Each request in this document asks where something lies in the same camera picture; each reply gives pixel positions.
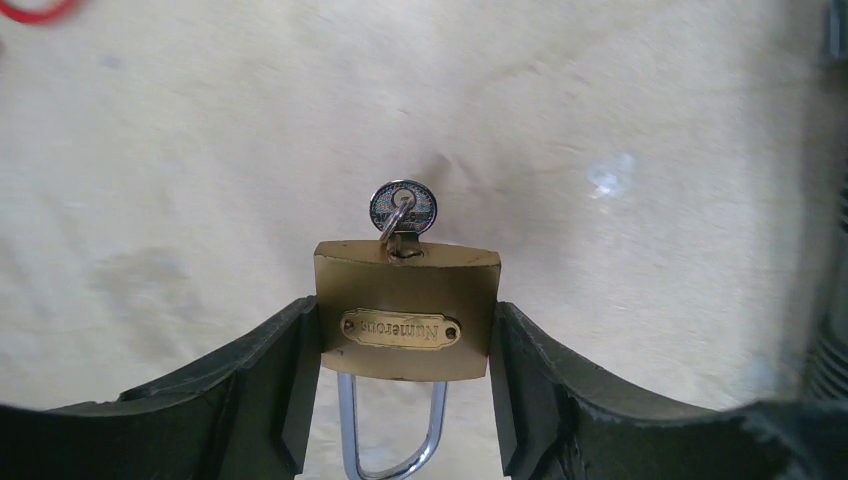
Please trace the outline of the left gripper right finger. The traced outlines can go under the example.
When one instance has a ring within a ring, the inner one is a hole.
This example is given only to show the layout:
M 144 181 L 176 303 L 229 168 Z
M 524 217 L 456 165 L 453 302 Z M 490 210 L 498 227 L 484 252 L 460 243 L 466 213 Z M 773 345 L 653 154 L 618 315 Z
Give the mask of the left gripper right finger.
M 642 388 L 557 342 L 515 305 L 494 311 L 490 372 L 512 479 L 843 479 L 843 401 L 713 411 Z

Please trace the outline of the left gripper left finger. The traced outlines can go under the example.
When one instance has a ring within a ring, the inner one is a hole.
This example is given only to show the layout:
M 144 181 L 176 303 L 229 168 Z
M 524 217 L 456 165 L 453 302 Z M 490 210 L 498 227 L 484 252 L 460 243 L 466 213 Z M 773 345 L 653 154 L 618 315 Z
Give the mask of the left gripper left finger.
M 313 298 L 111 402 L 1 409 L 5 479 L 292 479 L 321 361 Z

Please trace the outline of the brass padlock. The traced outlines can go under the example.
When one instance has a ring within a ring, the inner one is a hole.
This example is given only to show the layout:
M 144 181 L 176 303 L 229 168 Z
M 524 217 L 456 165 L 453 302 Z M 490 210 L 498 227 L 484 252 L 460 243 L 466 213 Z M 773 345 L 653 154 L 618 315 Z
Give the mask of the brass padlock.
M 324 241 L 313 260 L 322 364 L 337 374 L 345 473 L 407 479 L 440 444 L 449 383 L 486 374 L 500 256 L 399 236 Z M 360 460 L 358 378 L 432 385 L 425 439 L 382 471 L 368 471 Z

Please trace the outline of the brass padlock key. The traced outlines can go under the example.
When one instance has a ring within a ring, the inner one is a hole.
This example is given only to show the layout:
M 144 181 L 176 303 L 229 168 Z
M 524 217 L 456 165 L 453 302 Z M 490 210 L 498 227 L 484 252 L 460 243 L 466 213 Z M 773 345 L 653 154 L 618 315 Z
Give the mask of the brass padlock key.
M 383 184 L 369 202 L 369 217 L 386 242 L 396 233 L 423 234 L 435 223 L 438 204 L 433 192 L 420 182 L 393 180 Z

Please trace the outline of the red cable padlock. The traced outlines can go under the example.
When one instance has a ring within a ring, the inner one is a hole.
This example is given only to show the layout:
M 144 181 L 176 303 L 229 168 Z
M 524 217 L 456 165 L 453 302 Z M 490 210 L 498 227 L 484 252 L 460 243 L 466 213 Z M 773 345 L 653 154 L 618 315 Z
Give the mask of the red cable padlock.
M 12 1 L 1 0 L 1 15 L 23 25 L 46 25 L 64 19 L 81 4 L 81 0 L 59 0 L 43 7 L 24 8 Z

